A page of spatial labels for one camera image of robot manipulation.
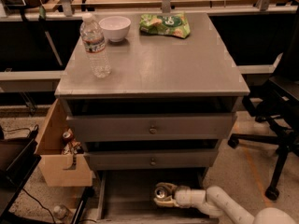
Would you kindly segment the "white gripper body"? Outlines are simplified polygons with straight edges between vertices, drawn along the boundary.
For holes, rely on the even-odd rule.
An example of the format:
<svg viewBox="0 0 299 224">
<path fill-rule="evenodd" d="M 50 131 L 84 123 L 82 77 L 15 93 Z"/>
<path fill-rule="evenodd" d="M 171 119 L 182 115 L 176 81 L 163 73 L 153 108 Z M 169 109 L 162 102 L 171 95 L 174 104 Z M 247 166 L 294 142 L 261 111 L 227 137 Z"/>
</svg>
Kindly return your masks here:
<svg viewBox="0 0 299 224">
<path fill-rule="evenodd" d="M 175 201 L 180 208 L 191 207 L 191 189 L 187 186 L 178 186 L 175 194 Z"/>
</svg>

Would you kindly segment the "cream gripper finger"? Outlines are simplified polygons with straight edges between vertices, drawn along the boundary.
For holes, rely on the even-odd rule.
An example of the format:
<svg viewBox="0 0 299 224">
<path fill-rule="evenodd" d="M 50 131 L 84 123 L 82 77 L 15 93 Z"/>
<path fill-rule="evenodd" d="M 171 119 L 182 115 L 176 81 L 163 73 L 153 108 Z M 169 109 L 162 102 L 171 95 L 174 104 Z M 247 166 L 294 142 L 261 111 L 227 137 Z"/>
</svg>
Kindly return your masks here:
<svg viewBox="0 0 299 224">
<path fill-rule="evenodd" d="M 169 207 L 169 208 L 178 207 L 178 204 L 174 200 L 163 201 L 163 200 L 155 199 L 154 202 L 159 207 Z"/>
<path fill-rule="evenodd" d="M 164 190 L 167 193 L 173 193 L 177 189 L 177 185 L 167 182 L 160 182 L 155 186 L 155 190 Z"/>
</svg>

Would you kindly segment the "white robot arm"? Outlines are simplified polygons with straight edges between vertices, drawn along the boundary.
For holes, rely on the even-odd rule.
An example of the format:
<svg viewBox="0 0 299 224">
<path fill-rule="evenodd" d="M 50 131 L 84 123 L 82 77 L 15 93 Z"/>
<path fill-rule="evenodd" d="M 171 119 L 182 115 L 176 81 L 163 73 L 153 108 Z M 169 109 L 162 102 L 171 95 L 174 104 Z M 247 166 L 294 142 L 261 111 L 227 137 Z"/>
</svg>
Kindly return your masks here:
<svg viewBox="0 0 299 224">
<path fill-rule="evenodd" d="M 290 215 L 273 207 L 254 216 L 218 186 L 191 189 L 161 182 L 155 187 L 154 201 L 160 207 L 194 208 L 213 217 L 225 214 L 234 224 L 297 224 Z"/>
</svg>

